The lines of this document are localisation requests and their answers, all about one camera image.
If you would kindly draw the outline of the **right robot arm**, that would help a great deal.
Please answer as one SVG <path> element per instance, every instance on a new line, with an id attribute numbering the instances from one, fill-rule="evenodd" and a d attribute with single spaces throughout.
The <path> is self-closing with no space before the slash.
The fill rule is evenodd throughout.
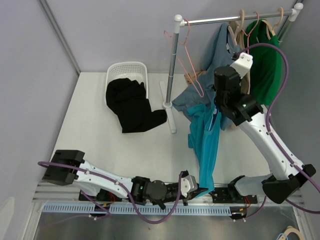
<path id="1" fill-rule="evenodd" d="M 266 123 L 262 106 L 249 94 L 241 92 L 241 77 L 230 65 L 214 70 L 214 104 L 255 144 L 267 161 L 270 173 L 241 175 L 228 184 L 227 196 L 240 202 L 248 195 L 264 195 L 282 204 L 312 179 L 316 169 L 295 158 L 273 128 Z"/>

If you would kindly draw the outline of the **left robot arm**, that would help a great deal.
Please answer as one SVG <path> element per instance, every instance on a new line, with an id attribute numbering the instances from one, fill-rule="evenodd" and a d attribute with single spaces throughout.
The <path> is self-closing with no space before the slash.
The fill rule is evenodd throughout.
<path id="1" fill-rule="evenodd" d="M 84 156 L 80 150 L 56 150 L 51 161 L 40 163 L 46 169 L 42 180 L 58 186 L 72 185 L 100 202 L 111 193 L 117 199 L 129 200 L 142 206 L 150 202 L 162 210 L 166 208 L 166 203 L 176 200 L 187 205 L 189 200 L 207 191 L 207 188 L 200 187 L 188 171 L 182 172 L 180 182 L 165 183 L 142 176 L 116 175 L 96 167 L 85 160 Z"/>

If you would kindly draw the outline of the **light blue wire hanger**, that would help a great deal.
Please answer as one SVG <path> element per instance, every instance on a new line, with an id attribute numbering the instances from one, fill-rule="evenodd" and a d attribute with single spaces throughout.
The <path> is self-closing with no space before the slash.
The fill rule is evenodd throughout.
<path id="1" fill-rule="evenodd" d="M 216 121 L 218 112 L 219 110 L 217 109 L 214 98 L 213 98 L 210 105 L 210 111 L 208 112 L 208 120 L 205 125 L 205 130 L 207 132 L 210 132 L 212 130 L 214 123 Z"/>

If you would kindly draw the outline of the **teal t shirt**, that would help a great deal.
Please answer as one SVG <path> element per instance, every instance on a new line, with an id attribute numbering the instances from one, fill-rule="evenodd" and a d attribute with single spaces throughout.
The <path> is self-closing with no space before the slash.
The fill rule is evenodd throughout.
<path id="1" fill-rule="evenodd" d="M 193 149 L 199 166 L 199 186 L 208 188 L 205 193 L 210 193 L 215 189 L 213 172 L 216 164 L 222 114 L 218 110 L 216 120 L 211 131 L 206 131 L 205 126 L 208 121 L 208 113 L 211 106 L 198 104 L 187 109 L 187 113 L 192 117 L 189 125 L 188 147 Z"/>

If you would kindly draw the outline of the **black t shirt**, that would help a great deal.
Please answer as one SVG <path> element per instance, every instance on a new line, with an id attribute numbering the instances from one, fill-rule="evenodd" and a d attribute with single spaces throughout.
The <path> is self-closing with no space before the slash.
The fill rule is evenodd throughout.
<path id="1" fill-rule="evenodd" d="M 167 121 L 164 109 L 152 110 L 143 82 L 118 78 L 106 88 L 106 105 L 117 115 L 123 134 L 143 133 Z"/>

